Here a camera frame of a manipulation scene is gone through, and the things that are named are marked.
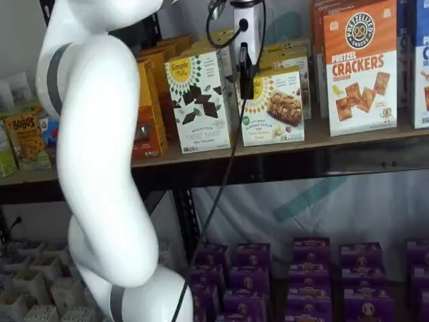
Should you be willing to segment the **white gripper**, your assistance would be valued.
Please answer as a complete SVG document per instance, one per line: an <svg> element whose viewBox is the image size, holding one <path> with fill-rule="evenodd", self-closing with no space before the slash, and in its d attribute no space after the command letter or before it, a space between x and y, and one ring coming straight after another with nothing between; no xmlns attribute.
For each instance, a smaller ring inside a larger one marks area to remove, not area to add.
<svg viewBox="0 0 429 322"><path fill-rule="evenodd" d="M247 29L234 40L235 62L239 69L240 96L242 99L252 99L254 96L254 66L261 49L263 33L262 5L234 5L234 31L239 30L241 20L247 22Z"/></svg>

